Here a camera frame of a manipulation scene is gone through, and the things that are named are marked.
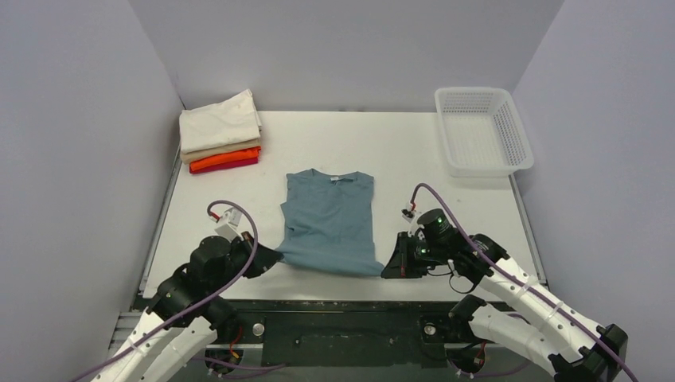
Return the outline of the teal blue t-shirt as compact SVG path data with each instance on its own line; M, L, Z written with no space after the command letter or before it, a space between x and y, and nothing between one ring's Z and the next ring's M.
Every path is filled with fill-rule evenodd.
M330 175L316 169L289 173L280 205L284 235L276 248L294 267L338 275L378 277L372 201L374 178L353 172Z

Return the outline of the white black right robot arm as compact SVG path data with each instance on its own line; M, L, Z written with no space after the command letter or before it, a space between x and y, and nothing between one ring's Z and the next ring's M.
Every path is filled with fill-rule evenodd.
M626 358L628 336L616 324L600 325L574 311L483 234L463 235L442 209L402 212L383 279L419 279L440 265L510 307L503 312L467 291L448 314L460 341L487 341L533 362L556 381L612 381Z

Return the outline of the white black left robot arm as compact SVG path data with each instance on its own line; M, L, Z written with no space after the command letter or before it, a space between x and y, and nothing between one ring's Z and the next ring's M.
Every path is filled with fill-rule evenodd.
M132 333L93 379L167 381L206 345L240 339L237 310L221 293L242 277L261 276L282 259L248 233L231 240L204 238L189 261L160 284Z

